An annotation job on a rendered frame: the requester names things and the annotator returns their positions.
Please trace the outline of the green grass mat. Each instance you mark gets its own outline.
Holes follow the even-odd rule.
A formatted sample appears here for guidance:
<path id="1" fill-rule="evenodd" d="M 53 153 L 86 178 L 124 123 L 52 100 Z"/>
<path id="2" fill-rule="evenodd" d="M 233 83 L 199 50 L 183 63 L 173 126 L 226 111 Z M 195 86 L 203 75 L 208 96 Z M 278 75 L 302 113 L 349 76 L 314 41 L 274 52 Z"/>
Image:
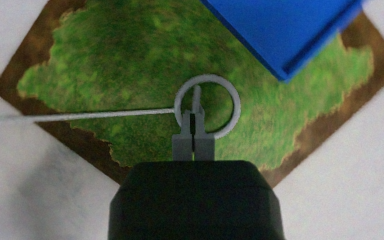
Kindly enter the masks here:
<path id="1" fill-rule="evenodd" d="M 201 0 L 49 0 L 0 72 L 24 114 L 175 109 L 191 80 L 237 91 L 215 161 L 245 160 L 276 188 L 384 95 L 384 40 L 363 13 L 280 85 Z M 175 113 L 32 119 L 121 186 L 141 162 L 173 161 Z"/>

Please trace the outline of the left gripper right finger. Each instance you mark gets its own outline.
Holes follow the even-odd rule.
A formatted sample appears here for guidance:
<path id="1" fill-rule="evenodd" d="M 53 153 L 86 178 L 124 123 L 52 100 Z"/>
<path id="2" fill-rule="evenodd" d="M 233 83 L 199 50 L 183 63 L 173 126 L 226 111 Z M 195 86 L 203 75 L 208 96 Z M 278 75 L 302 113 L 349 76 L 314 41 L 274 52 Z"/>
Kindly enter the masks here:
<path id="1" fill-rule="evenodd" d="M 215 161 L 214 134 L 206 134 L 201 113 L 192 114 L 194 161 Z"/>

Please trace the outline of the blue tray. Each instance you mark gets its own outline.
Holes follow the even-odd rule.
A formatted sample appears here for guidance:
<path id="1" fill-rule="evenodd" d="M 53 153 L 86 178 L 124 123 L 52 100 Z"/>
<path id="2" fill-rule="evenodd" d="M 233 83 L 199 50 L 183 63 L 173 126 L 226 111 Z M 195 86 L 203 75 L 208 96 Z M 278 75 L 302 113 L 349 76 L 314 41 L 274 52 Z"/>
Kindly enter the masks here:
<path id="1" fill-rule="evenodd" d="M 376 0 L 201 1 L 280 85 L 288 86 Z"/>

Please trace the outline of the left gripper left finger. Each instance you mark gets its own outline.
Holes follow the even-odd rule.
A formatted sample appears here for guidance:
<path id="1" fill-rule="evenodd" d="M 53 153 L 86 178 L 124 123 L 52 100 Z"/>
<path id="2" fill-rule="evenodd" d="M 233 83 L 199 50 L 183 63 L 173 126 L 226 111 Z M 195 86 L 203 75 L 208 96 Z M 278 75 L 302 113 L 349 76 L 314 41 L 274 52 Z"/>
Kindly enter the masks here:
<path id="1" fill-rule="evenodd" d="M 193 161 L 192 114 L 183 114 L 181 133 L 172 136 L 173 161 Z"/>

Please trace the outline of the grey ring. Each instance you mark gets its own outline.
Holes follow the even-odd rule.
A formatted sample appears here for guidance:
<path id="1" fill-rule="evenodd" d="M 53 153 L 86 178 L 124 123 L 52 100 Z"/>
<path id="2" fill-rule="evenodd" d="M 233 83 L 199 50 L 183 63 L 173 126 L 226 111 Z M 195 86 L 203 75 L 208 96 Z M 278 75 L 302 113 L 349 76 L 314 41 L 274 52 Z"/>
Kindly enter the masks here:
<path id="1" fill-rule="evenodd" d="M 239 95 L 238 95 L 237 91 L 235 90 L 235 88 L 226 80 L 219 78 L 219 77 L 215 77 L 215 76 L 201 76 L 201 77 L 195 78 L 195 79 L 191 80 L 190 82 L 188 82 L 180 90 L 180 92 L 176 98 L 175 117 L 176 117 L 178 125 L 181 128 L 182 119 L 183 119 L 182 113 L 181 113 L 181 106 L 182 106 L 183 99 L 189 90 L 191 90 L 193 87 L 195 87 L 199 84 L 202 84 L 202 83 L 214 83 L 214 84 L 218 84 L 218 85 L 224 87 L 230 93 L 230 95 L 233 99 L 233 102 L 234 102 L 234 115 L 233 115 L 231 122 L 229 123 L 229 125 L 224 130 L 214 134 L 215 140 L 218 140 L 218 139 L 221 139 L 221 138 L 225 137 L 226 135 L 228 135 L 235 128 L 235 126 L 237 125 L 237 123 L 239 121 L 240 114 L 241 114 L 241 102 L 240 102 Z"/>

